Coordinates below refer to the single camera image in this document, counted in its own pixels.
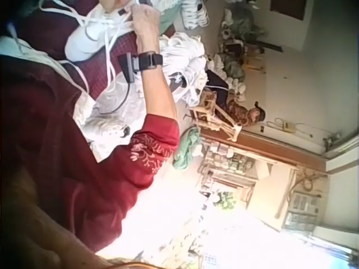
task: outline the wooden loom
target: wooden loom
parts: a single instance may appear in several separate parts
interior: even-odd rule
[[[227,140],[236,142],[242,127],[238,126],[234,120],[215,103],[216,100],[217,93],[204,88],[199,105],[194,108],[189,108],[192,111],[192,123],[214,131],[223,130],[229,136]],[[220,120],[215,115],[216,110],[223,115],[231,125]]]

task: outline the black wristband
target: black wristband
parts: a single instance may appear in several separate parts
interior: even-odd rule
[[[139,70],[156,69],[158,65],[163,65],[163,57],[156,52],[141,53],[139,59]]]

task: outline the wooden beam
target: wooden beam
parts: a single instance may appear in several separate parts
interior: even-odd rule
[[[227,140],[228,135],[223,131],[212,131],[202,128],[201,136],[286,164],[294,166],[300,165],[319,172],[325,172],[326,169],[326,159],[323,157],[290,145],[282,145],[281,143],[261,139],[245,132],[241,132],[238,135],[236,142]]]

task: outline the cable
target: cable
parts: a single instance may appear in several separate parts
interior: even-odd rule
[[[155,265],[149,265],[144,262],[126,262],[126,263],[118,263],[114,265],[107,266],[102,269],[118,269],[118,268],[126,268],[126,267],[135,267],[135,266],[142,266],[143,268],[149,268],[149,269],[165,269],[162,267],[158,267]]]
[[[120,103],[120,105],[118,106],[118,107],[116,107],[113,111],[111,111],[111,112],[105,112],[105,113],[99,113],[100,115],[110,115],[110,114],[112,114],[112,113],[115,113],[116,111],[118,111],[121,107],[122,107],[122,105],[125,103],[125,101],[127,100],[127,97],[128,97],[128,93],[130,92],[130,85],[131,84],[127,84],[127,92],[126,92],[126,96],[125,96],[125,98],[123,99],[123,101]]]
[[[314,187],[314,181],[323,177],[323,175],[321,174],[314,174],[314,175],[311,175],[311,176],[304,176],[304,178],[298,180],[297,182],[295,182],[295,184],[293,185],[293,187],[289,190],[289,195],[287,197],[287,202],[290,203],[291,202],[291,198],[292,198],[292,193],[294,191],[294,189],[299,185],[299,184],[302,184],[302,187],[303,189],[306,191],[306,192],[311,192],[313,190],[313,187]],[[306,187],[305,186],[305,182],[309,182],[310,183],[310,187]]]
[[[285,131],[283,130],[283,125],[284,125],[285,122],[286,122],[286,121],[285,121],[284,119],[282,119],[282,118],[275,118],[273,122],[267,121],[267,122],[266,122],[266,125],[267,125],[269,128],[273,128],[273,129],[277,129],[277,130],[280,130],[280,131],[282,131],[282,132],[285,132]],[[313,138],[313,134],[298,129],[297,126],[299,126],[299,125],[308,126],[308,127],[312,128],[312,129],[321,130],[321,131],[326,132],[326,133],[328,133],[328,134],[330,134],[330,135],[333,135],[333,133],[332,133],[332,132],[329,132],[328,130],[325,130],[325,129],[322,129],[322,128],[317,128],[317,127],[311,126],[311,125],[306,124],[306,123],[296,123],[296,124],[294,124],[294,130],[295,130],[295,132],[303,133],[303,134],[305,134],[305,135],[308,135],[310,138]]]

